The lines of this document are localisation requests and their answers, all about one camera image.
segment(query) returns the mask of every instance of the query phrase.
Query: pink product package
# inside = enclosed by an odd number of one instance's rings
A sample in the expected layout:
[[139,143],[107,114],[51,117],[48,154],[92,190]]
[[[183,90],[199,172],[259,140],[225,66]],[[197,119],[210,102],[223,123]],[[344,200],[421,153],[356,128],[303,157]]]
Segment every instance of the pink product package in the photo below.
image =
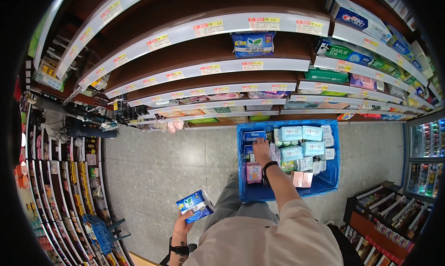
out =
[[246,163],[246,177],[248,184],[261,183],[263,169],[259,163]]
[[350,86],[355,86],[355,87],[363,87],[366,89],[370,89],[373,91],[377,91],[377,80],[370,78],[370,77],[365,77],[359,74],[351,74],[351,78],[349,80],[349,85]]

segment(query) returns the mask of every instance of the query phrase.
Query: black wristband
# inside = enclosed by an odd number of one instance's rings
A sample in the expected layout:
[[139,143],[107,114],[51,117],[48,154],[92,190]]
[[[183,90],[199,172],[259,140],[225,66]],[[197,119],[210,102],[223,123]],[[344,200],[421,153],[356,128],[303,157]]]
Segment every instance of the black wristband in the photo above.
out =
[[268,167],[270,167],[271,165],[278,165],[278,163],[276,162],[276,161],[272,161],[272,162],[268,162],[264,167],[263,167],[263,171],[264,171],[264,175],[265,176],[267,176],[267,174],[266,174],[266,169],[268,168]]

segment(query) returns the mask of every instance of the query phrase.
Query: toothpaste box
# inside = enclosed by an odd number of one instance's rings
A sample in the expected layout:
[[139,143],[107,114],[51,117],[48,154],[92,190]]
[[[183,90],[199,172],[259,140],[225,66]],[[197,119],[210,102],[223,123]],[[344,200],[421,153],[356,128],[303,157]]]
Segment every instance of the toothpaste box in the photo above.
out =
[[242,140],[244,142],[253,142],[256,141],[257,138],[262,137],[264,139],[267,138],[266,131],[249,131],[242,135]]
[[189,210],[193,211],[193,215],[186,219],[186,222],[189,224],[212,214],[216,210],[206,192],[203,190],[184,197],[180,201],[177,201],[176,205],[182,214],[185,214]]
[[359,29],[384,43],[392,37],[380,18],[350,0],[326,0],[325,7],[336,21]]

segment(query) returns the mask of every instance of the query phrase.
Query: price tag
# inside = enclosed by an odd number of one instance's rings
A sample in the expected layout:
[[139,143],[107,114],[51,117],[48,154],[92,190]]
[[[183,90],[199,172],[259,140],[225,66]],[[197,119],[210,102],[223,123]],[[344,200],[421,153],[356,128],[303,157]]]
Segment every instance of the price tag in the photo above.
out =
[[243,92],[247,92],[247,91],[257,91],[258,90],[258,85],[246,85],[242,87],[242,91]]
[[150,49],[150,51],[159,50],[163,47],[170,46],[171,42],[168,38],[168,35],[162,35],[159,36],[153,40],[150,40],[147,42],[147,46]]
[[120,0],[114,2],[101,14],[101,19],[103,20],[104,25],[108,24],[111,20],[117,17],[117,15],[122,13],[123,10],[124,9],[122,8]]
[[221,73],[221,67],[219,65],[210,65],[201,67],[201,74],[220,74]]
[[249,18],[249,27],[251,30],[270,30],[279,31],[280,30],[280,19],[279,18]]
[[327,83],[316,83],[314,86],[314,89],[316,90],[327,90],[327,88],[329,87],[329,84]]
[[167,77],[167,80],[182,80],[185,79],[186,77],[184,76],[184,74],[181,72],[176,72],[176,73],[170,73],[170,74],[166,74],[165,75]]
[[263,69],[263,62],[242,62],[242,70],[243,71],[256,71]]
[[229,93],[229,88],[228,87],[218,87],[218,88],[214,88],[213,91],[215,91],[215,94],[219,94],[219,93]]
[[224,24],[223,21],[208,22],[193,26],[193,30],[197,38],[215,35],[224,32]]
[[106,74],[108,74],[108,71],[105,69],[105,67],[102,67],[96,71],[97,78],[101,78]]
[[363,41],[363,47],[373,52],[377,51],[377,46],[379,46],[379,43],[374,42],[373,40],[370,40],[368,38],[365,38]]
[[128,85],[128,86],[126,86],[125,89],[126,89],[128,92],[131,92],[131,91],[137,90],[137,87],[136,87],[136,84],[132,84],[132,85]]
[[272,91],[287,91],[287,84],[273,84]]
[[127,62],[130,62],[130,59],[128,58],[127,54],[122,54],[116,58],[113,59],[114,66],[119,67],[124,65]]
[[205,95],[206,91],[205,90],[195,90],[190,92],[193,96],[200,96],[200,95]]
[[306,33],[306,34],[320,36],[322,29],[323,29],[322,23],[297,20],[297,32],[299,33]]
[[156,78],[144,80],[143,83],[144,83],[145,87],[149,87],[149,86],[158,84],[158,82],[156,81]]
[[336,70],[350,72],[352,67],[352,63],[340,60],[337,62]]
[[403,57],[400,54],[397,54],[396,56],[396,64],[398,64],[399,66],[403,65]]
[[383,74],[375,73],[375,79],[383,81]]
[[184,93],[182,93],[182,92],[173,93],[171,96],[172,96],[173,99],[184,98]]
[[87,28],[86,31],[80,37],[81,43],[85,46],[94,37],[94,32],[91,27]]

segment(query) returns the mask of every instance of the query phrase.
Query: blue plastic crate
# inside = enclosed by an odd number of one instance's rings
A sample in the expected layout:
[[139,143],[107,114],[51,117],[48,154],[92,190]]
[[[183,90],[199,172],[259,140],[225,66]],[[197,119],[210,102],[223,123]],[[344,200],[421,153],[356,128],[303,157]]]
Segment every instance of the blue plastic crate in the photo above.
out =
[[310,188],[297,188],[301,197],[319,195],[338,188],[338,179],[340,175],[340,140],[338,137],[337,120],[286,120],[286,121],[268,121],[239,124],[236,127],[238,141],[238,175],[239,175],[239,199],[242,202],[268,202],[275,200],[275,194],[270,186],[264,186],[262,183],[247,184],[246,180],[246,155],[242,134],[247,131],[270,131],[284,126],[322,126],[330,125],[335,144],[333,147],[336,152],[335,159],[328,160],[326,171],[314,176]]

